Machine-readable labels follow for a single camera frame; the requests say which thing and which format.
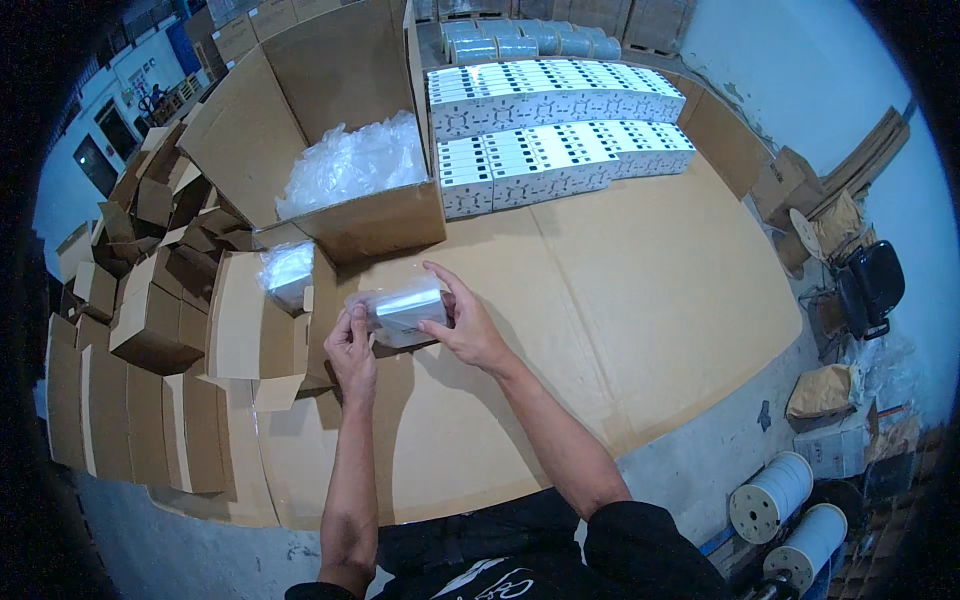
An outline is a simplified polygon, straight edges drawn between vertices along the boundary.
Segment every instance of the warehouse worker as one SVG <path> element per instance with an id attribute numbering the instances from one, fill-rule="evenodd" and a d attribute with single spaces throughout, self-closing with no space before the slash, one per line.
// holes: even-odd
<path id="1" fill-rule="evenodd" d="M 420 330 L 499 384 L 554 489 L 384 527 L 378 548 L 376 363 L 358 304 L 324 343 L 343 392 L 343 424 L 321 522 L 320 576 L 288 589 L 287 600 L 362 600 L 378 563 L 395 575 L 378 600 L 727 597 L 720 574 L 670 514 L 633 501 L 607 450 L 510 350 L 464 282 L 436 263 L 423 267 L 450 289 L 444 305 L 453 326 L 421 321 Z M 588 524 L 586 564 L 573 539 L 580 518 Z"/>

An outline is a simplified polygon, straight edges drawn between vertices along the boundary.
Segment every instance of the blue wall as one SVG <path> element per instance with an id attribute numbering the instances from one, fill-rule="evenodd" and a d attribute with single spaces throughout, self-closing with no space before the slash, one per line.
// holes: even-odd
<path id="1" fill-rule="evenodd" d="M 842 0 L 699 0 L 684 61 L 739 104 L 755 129 L 829 173 L 911 91 L 857 8 Z M 876 179 L 866 218 L 889 239 L 906 293 L 892 327 L 924 368 L 924 424 L 949 417 L 960 352 L 960 246 L 943 165 L 918 110 Z"/>

